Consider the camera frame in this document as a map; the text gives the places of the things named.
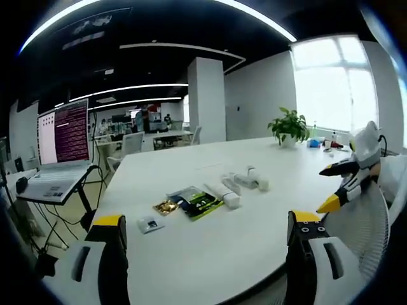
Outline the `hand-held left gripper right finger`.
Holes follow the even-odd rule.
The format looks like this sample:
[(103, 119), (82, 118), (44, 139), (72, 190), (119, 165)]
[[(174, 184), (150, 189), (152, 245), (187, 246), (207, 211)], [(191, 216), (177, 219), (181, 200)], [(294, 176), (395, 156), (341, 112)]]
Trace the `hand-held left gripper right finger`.
[(313, 213), (290, 210), (286, 304), (350, 304), (366, 285), (359, 260)]

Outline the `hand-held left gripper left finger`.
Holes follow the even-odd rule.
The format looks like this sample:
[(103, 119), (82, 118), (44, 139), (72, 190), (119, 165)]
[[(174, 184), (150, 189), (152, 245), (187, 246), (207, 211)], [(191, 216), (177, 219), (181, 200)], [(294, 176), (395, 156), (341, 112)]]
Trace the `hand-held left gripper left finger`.
[(125, 216), (97, 219), (43, 282), (62, 304), (129, 304)]

